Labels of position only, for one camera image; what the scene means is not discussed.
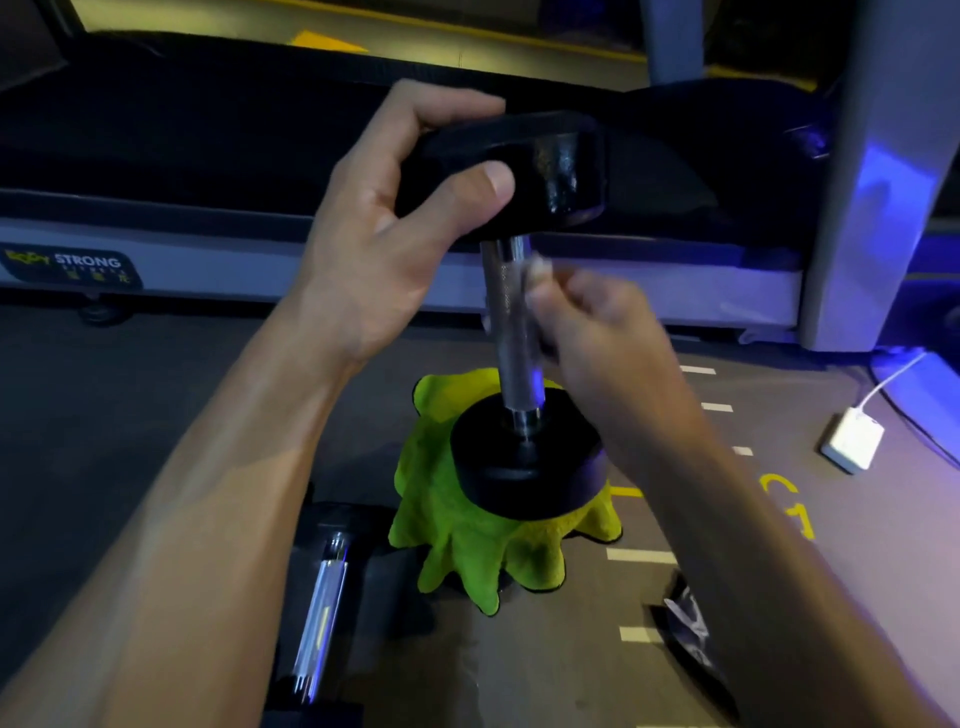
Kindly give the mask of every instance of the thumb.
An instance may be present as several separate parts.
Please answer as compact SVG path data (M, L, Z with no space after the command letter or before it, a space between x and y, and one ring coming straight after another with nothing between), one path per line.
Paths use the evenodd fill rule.
M514 196L514 186L514 173L502 161L486 161L451 175L391 227L391 243L409 253L426 248L442 255L454 240L503 209Z
M557 346L588 321L587 314L573 304L552 276L527 289L527 305L546 338Z

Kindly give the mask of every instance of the treadmill foot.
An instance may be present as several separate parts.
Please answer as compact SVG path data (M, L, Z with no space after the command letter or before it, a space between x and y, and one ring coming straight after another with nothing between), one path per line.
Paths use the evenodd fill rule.
M77 309L80 320L91 327L115 327L129 319L133 312L112 303L92 301Z

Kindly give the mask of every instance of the microfiber towel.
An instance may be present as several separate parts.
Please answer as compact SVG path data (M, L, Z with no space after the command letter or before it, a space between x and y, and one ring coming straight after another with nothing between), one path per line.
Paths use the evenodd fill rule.
M556 589L565 578L564 536L576 532L610 543L623 530L610 483L587 505L545 521L502 518L467 499L457 481L450 432L468 407L499 391L496 369L425 376L417 383L414 405L420 418L396 467L394 485L402 501L390 529L394 547L430 546L417 582L422 593L433 592L456 571L467 595L488 616L500 608L501 569L526 589Z

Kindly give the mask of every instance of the hand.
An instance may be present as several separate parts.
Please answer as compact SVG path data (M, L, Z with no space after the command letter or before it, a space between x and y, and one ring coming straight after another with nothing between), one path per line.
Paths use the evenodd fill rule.
M683 455L711 440L670 340L632 283L576 271L531 278L527 302L556 346L564 386L597 428L611 461Z
M479 91L401 81L337 163L284 305L349 364L362 366L400 334L450 245L514 195L510 168L489 161L397 219L400 163L423 132L503 110L503 99Z

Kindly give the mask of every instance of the dumbbell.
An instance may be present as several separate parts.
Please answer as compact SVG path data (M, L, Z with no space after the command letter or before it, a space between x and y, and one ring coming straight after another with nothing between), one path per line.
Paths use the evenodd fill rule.
M506 115L445 127L421 138L401 169L397 213L416 207L446 177L483 161L505 162L514 198L465 239L479 243L500 394L453 426L450 448L464 494L505 518L556 518L603 488L596 430L569 395L544 386L540 333L524 299L530 233L584 223L606 201L606 142L572 111Z

